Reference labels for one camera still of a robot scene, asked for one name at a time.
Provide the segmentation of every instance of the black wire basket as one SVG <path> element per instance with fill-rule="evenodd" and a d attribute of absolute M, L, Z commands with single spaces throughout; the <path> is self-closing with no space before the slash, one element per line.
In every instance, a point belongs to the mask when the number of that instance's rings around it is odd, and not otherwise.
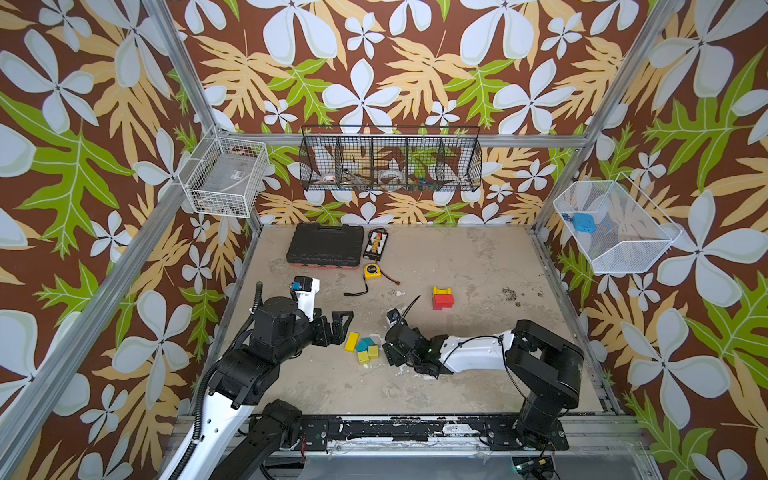
<path fill-rule="evenodd" d="M 348 134 L 358 127 L 304 125 L 299 149 L 304 190 L 475 191 L 480 187 L 479 127 L 402 127 Z M 378 128 L 360 125 L 360 131 Z"/>

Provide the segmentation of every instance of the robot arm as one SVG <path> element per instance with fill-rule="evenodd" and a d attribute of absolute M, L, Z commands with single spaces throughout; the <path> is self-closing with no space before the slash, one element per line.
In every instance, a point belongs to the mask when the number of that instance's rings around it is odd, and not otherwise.
<path fill-rule="evenodd" d="M 301 411 L 276 400 L 264 408 L 253 433 L 217 466 L 230 439 L 277 380 L 280 364 L 310 344 L 340 345 L 354 314 L 332 312 L 328 323 L 314 308 L 319 280 L 308 276 L 294 279 L 291 298 L 262 302 L 261 288 L 259 282 L 250 317 L 235 340 L 200 377 L 194 427 L 160 480 L 249 478 L 280 446 L 296 442 Z"/>
<path fill-rule="evenodd" d="M 583 352 L 531 320 L 519 320 L 514 329 L 496 335 L 438 335 L 427 340 L 401 318 L 385 340 L 390 365 L 406 364 L 435 378 L 470 369 L 514 373 L 531 390 L 515 424 L 521 447 L 546 446 L 561 410 L 578 406 Z"/>

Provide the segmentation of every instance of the teal block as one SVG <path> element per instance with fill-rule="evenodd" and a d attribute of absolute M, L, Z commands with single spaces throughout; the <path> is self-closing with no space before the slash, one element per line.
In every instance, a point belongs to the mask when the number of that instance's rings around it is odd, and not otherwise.
<path fill-rule="evenodd" d="M 374 346 L 375 343 L 370 338 L 366 337 L 364 339 L 360 339 L 360 342 L 357 344 L 357 347 L 355 347 L 356 352 L 367 352 L 368 347 Z"/>

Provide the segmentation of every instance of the red block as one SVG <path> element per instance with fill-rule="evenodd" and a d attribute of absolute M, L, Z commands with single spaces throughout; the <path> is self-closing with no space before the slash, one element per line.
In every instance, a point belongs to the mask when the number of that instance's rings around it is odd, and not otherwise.
<path fill-rule="evenodd" d="M 453 307 L 453 295 L 433 295 L 432 296 L 432 308 L 434 310 L 442 310 L 444 308 Z"/>

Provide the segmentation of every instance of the blue object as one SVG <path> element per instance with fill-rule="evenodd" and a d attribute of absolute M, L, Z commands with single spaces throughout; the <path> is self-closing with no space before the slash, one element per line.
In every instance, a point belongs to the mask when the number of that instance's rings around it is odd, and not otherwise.
<path fill-rule="evenodd" d="M 374 346 L 375 343 L 370 338 L 366 337 L 364 339 L 361 339 L 360 342 L 355 347 L 356 352 L 367 352 L 368 347 Z"/>
<path fill-rule="evenodd" d="M 577 232 L 593 233 L 597 229 L 594 225 L 594 218 L 590 214 L 574 214 L 571 222 Z"/>

